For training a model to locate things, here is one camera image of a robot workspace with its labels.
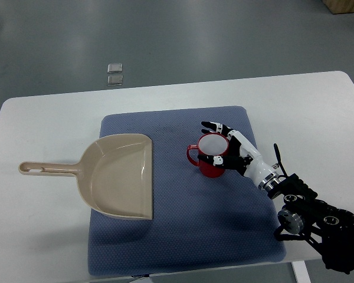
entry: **white robotic hand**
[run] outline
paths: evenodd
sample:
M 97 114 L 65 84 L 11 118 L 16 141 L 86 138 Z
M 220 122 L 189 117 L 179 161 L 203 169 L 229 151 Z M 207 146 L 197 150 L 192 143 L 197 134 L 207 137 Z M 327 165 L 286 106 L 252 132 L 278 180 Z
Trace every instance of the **white robotic hand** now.
M 202 126 L 211 129 L 213 132 L 220 133 L 230 141 L 227 156 L 207 156 L 199 155 L 198 158 L 215 167 L 223 169 L 237 170 L 244 177 L 249 177 L 259 189 L 268 190 L 268 186 L 275 182 L 279 183 L 277 172 L 268 164 L 264 163 L 262 155 L 255 146 L 242 135 L 226 125 L 216 122 L 203 121 Z

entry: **robotic hand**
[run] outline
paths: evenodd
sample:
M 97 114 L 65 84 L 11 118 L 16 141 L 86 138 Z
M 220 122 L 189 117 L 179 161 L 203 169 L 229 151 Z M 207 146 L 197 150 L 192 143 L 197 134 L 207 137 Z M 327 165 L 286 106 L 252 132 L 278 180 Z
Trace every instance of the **robotic hand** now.
M 284 195 L 285 205 L 278 213 L 280 226 L 274 232 L 278 241 L 304 240 L 321 254 L 327 269 L 346 274 L 354 269 L 353 213 L 316 199 L 318 194 L 296 174 L 288 176 L 276 144 L 277 166 L 281 167 L 283 175 L 264 163 L 260 152 L 239 131 L 208 121 L 203 121 L 202 125 L 226 136 L 229 151 L 227 156 L 220 157 L 200 154 L 200 160 L 223 169 L 237 170 L 259 189 L 266 190 L 270 199 Z M 318 243 L 312 234 L 320 236 L 322 242 Z

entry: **blue cushion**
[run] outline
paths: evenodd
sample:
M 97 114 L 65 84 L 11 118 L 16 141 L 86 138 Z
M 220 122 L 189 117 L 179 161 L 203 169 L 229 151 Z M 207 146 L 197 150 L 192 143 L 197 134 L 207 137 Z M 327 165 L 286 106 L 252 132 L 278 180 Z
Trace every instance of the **blue cushion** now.
M 276 210 L 265 191 L 235 171 L 210 179 L 189 163 L 201 121 L 239 130 L 255 145 L 246 110 L 214 107 L 114 114 L 100 137 L 143 133 L 153 141 L 151 221 L 124 221 L 91 211 L 88 269 L 91 275 L 141 275 L 281 261 L 274 239 Z

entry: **robot finger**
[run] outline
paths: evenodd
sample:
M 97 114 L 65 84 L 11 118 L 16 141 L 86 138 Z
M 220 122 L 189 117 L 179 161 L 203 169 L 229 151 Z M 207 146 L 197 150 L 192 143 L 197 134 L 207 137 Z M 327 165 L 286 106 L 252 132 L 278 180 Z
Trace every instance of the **robot finger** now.
M 218 168 L 238 170 L 243 167 L 244 159 L 241 156 L 212 156 L 199 154 L 198 159 Z
M 232 137 L 232 134 L 230 133 L 234 132 L 232 128 L 229 128 L 226 125 L 223 125 L 221 123 L 202 121 L 201 124 L 206 128 L 209 128 L 219 134 L 226 136 L 228 139 L 231 139 Z

